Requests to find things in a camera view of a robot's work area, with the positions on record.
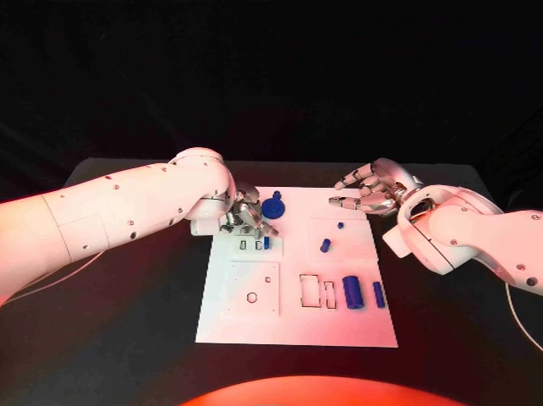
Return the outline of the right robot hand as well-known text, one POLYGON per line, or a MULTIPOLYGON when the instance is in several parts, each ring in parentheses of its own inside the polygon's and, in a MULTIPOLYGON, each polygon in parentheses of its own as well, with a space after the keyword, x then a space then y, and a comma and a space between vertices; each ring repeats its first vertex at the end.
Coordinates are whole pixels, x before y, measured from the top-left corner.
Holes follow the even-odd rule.
POLYGON ((335 190, 358 186, 358 196, 334 196, 331 206, 389 217, 406 200, 423 188, 423 182, 389 158, 379 158, 354 169, 334 184, 335 190))

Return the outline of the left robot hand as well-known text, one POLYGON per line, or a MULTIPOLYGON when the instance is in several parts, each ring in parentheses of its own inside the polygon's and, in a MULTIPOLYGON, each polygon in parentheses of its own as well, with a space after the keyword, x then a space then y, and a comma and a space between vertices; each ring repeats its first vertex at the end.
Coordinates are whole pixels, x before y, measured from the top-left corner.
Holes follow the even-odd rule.
POLYGON ((223 233, 231 233, 234 229, 247 229, 259 239, 262 236, 278 237, 279 231, 263 221, 259 191, 254 186, 244 182, 234 183, 230 209, 218 226, 223 233))

